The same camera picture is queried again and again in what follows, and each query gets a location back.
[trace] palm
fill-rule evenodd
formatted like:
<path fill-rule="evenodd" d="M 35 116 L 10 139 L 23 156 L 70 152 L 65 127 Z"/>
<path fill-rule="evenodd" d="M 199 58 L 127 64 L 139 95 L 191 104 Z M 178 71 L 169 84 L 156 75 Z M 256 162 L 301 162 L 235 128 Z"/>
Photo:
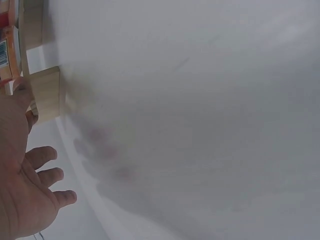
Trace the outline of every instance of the palm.
<path fill-rule="evenodd" d="M 57 158 L 52 147 L 26 153 L 28 133 L 37 118 L 26 112 L 32 98 L 31 87 L 23 82 L 13 96 L 0 98 L 0 202 L 7 212 L 10 235 L 25 237 L 47 228 L 60 208 L 77 200 L 73 191 L 52 192 L 49 187 L 63 179 L 63 171 L 53 168 L 36 172 Z"/>

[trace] label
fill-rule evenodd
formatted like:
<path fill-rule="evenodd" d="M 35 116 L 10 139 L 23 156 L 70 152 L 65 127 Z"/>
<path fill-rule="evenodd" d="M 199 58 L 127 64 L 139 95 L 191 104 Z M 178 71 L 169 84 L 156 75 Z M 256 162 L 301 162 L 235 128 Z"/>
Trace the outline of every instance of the label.
<path fill-rule="evenodd" d="M 9 65 L 7 40 L 0 42 L 0 68 Z"/>

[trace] finger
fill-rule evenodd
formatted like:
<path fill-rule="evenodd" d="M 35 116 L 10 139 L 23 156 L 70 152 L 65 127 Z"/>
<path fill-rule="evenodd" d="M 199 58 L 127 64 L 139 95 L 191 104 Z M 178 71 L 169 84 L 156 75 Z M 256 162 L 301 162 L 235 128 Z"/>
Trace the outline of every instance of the finger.
<path fill-rule="evenodd" d="M 77 201 L 77 194 L 72 191 L 55 191 L 53 193 L 59 203 L 59 208 L 63 208 L 65 206 L 71 205 L 76 203 Z"/>
<path fill-rule="evenodd" d="M 35 125 L 39 119 L 39 116 L 35 116 L 32 111 L 28 111 L 26 114 L 26 120 L 28 121 L 29 133 L 32 130 L 33 125 Z"/>
<path fill-rule="evenodd" d="M 41 168 L 51 160 L 56 160 L 57 157 L 57 151 L 51 146 L 37 147 L 25 154 L 25 158 L 30 162 L 34 170 Z"/>
<path fill-rule="evenodd" d="M 38 172 L 38 177 L 41 183 L 47 188 L 49 188 L 56 182 L 64 179 L 64 171 L 61 168 L 56 167 L 49 170 Z"/>
<path fill-rule="evenodd" d="M 30 82 L 23 77 L 17 78 L 13 83 L 13 97 L 21 109 L 26 112 L 35 98 Z"/>

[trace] blurry object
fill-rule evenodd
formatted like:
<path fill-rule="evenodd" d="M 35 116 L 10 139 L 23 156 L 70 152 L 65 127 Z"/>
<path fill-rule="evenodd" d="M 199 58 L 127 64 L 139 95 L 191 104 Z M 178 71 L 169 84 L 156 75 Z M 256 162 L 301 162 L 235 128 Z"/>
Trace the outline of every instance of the blurry object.
<path fill-rule="evenodd" d="M 19 0 L 0 0 L 0 28 L 17 26 Z"/>
<path fill-rule="evenodd" d="M 0 93 L 11 94 L 8 83 L 23 74 L 32 86 L 30 109 L 39 115 L 38 123 L 58 117 L 59 67 L 30 74 L 27 57 L 28 49 L 42 45 L 43 0 L 0 0 L 0 12 L 8 16 L 1 23 L 9 24 L 0 29 Z"/>

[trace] orange container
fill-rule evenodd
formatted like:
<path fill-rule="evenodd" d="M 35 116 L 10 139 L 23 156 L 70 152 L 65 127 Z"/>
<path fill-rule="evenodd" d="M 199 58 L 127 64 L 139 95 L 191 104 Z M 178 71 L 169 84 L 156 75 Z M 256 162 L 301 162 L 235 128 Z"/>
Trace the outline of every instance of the orange container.
<path fill-rule="evenodd" d="M 19 31 L 15 26 L 0 31 L 0 80 L 18 78 L 22 72 Z"/>

